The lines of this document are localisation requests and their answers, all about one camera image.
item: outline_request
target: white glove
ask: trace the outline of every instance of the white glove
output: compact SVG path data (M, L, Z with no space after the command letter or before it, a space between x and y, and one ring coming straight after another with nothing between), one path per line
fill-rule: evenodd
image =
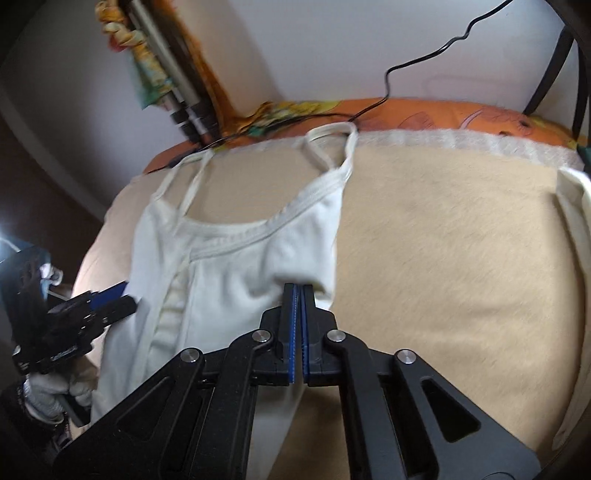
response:
M29 374L22 386L25 406L37 420L53 425L61 423L64 408L58 395L69 393L81 406L88 407L96 381L97 369L86 357L76 359L69 374Z

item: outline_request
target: colorful fabric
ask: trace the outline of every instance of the colorful fabric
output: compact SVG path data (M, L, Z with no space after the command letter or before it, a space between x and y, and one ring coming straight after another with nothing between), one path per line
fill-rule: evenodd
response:
M129 49L132 53L131 75L142 108L157 104L173 89L173 82L148 47L144 34L128 29L127 17L117 0L98 2L95 13L103 24L103 32L109 35L110 47L115 51Z

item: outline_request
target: metal screw head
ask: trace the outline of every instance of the metal screw head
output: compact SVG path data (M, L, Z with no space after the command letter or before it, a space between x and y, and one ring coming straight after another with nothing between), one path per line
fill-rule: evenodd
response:
M403 364L413 364L417 360L417 354L412 350L400 350L396 356Z
M265 343L269 341L271 334L266 330L257 330L252 334L252 339L257 343Z
M186 348L181 352L181 360L187 364L196 362L199 358L199 350L196 348Z
M346 333L341 330L331 330L326 336L331 342L342 342L347 337Z

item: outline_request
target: white fabric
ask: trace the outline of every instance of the white fabric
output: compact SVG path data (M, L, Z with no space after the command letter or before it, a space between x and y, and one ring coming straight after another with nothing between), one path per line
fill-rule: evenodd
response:
M29 374L22 386L25 406L37 420L48 424L61 423L64 407L59 402L58 395L70 394L78 404L87 407L96 385L95 377L94 365L83 361L77 362L67 377L56 372L47 375Z
M340 166L313 143L335 133L348 136ZM126 294L136 298L138 310L106 336L93 421L184 348L215 351L256 329L287 282L312 283L317 305L330 307L343 188L357 138L346 122L308 132L304 148L324 173L262 222L218 225L186 216L212 151L190 155L169 172L135 230ZM182 166L197 160L199 172L174 208L163 195ZM268 401L257 404L248 478L268 476L300 394L290 388L278 397L261 389L259 399Z
M565 443L591 401L591 180L581 171L562 168L558 171L556 196L583 272L586 318L579 375L562 425L554 437L553 449Z

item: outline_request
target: bed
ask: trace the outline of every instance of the bed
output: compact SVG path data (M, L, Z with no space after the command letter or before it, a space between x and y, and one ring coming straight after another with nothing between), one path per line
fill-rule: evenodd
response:
M351 102L338 108L370 100ZM409 115L408 102L392 100L359 125L332 310L339 327L370 348L417 351L546 464L579 371L585 315L583 277L554 195L556 171L582 163L568 135L540 119L417 101ZM408 120L420 112L422 119ZM318 175L298 135L320 121L221 149L189 216L234 223L273 215ZM187 146L163 152L147 167L152 173L121 191L74 294L126 280L135 224L166 165ZM193 168L183 167L171 203ZM90 354L97 365L100 347L99 340ZM302 476L348 477L331 388L306 391L271 474Z

